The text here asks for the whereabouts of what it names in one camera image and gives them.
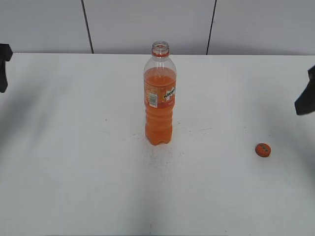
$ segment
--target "plastic bottle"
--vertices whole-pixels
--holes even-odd
[[[175,88],[176,67],[169,58],[169,46],[165,41],[157,41],[144,67],[146,136],[153,145],[171,141]]]

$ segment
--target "bottle cap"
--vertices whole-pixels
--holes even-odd
[[[255,148],[256,153],[261,157],[268,157],[271,153],[271,148],[267,144],[258,144]]]

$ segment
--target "white table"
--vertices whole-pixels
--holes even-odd
[[[0,235],[314,235],[315,114],[294,101],[315,57],[172,56],[173,139],[159,146],[144,136],[149,58],[13,55]]]

